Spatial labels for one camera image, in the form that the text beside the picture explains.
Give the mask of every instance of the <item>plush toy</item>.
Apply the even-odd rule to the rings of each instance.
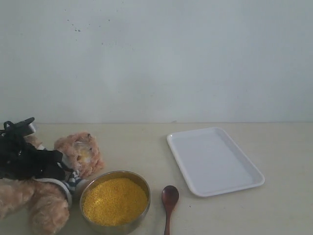
[[[88,184],[86,178],[104,167],[95,137],[69,135],[56,140],[53,151],[34,134],[23,137],[11,130],[1,137],[0,219],[26,206],[35,234],[56,234],[69,218],[73,198]]]

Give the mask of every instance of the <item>white plastic tray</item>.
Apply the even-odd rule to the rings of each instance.
[[[189,189],[199,197],[253,188],[265,181],[221,128],[176,132],[167,141]]]

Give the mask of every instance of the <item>metal bowl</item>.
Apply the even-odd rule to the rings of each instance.
[[[85,216],[84,211],[83,211],[83,204],[84,204],[85,199],[86,199],[86,193],[88,191],[92,190],[93,188],[95,188],[100,183],[111,180],[111,179],[116,179],[116,178],[128,178],[128,179],[132,180],[134,183],[136,183],[137,185],[139,185],[144,190],[144,192],[146,193],[147,198],[148,198],[148,203],[147,203],[146,209],[135,220],[133,220],[127,224],[123,224],[123,225],[119,225],[119,226],[107,227],[107,226],[102,226],[102,225],[99,225],[99,224],[96,224],[96,223],[90,221]],[[83,215],[83,218],[87,222],[87,224],[96,232],[102,233],[102,234],[107,234],[107,235],[126,235],[126,234],[129,234],[132,231],[134,231],[139,226],[139,224],[142,222],[142,220],[144,219],[144,217],[146,216],[146,214],[149,210],[150,202],[151,202],[151,196],[150,196],[149,185],[141,176],[139,176],[133,172],[130,172],[130,171],[112,171],[112,172],[105,173],[105,174],[99,176],[98,178],[94,179],[90,184],[88,184],[88,186],[85,188],[85,190],[83,191],[81,198],[80,198],[80,211]]]

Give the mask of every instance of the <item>teddy bear leg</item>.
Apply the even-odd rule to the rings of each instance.
[[[68,203],[56,195],[42,196],[30,208],[29,223],[37,235],[54,235],[66,224]]]
[[[29,202],[35,186],[27,181],[12,181],[0,185],[0,220]]]

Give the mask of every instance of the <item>table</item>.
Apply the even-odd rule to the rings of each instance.
[[[183,130],[223,128],[265,176],[258,188],[197,198],[188,189],[166,142]],[[106,167],[130,170],[151,187],[152,203],[134,235],[163,234],[160,199],[166,185],[179,189],[172,235],[308,235],[313,232],[313,123],[43,124],[37,136],[47,148],[62,136],[87,130],[97,137]],[[0,234],[30,235],[26,211],[0,222]],[[96,235],[84,223],[78,204],[59,235]]]

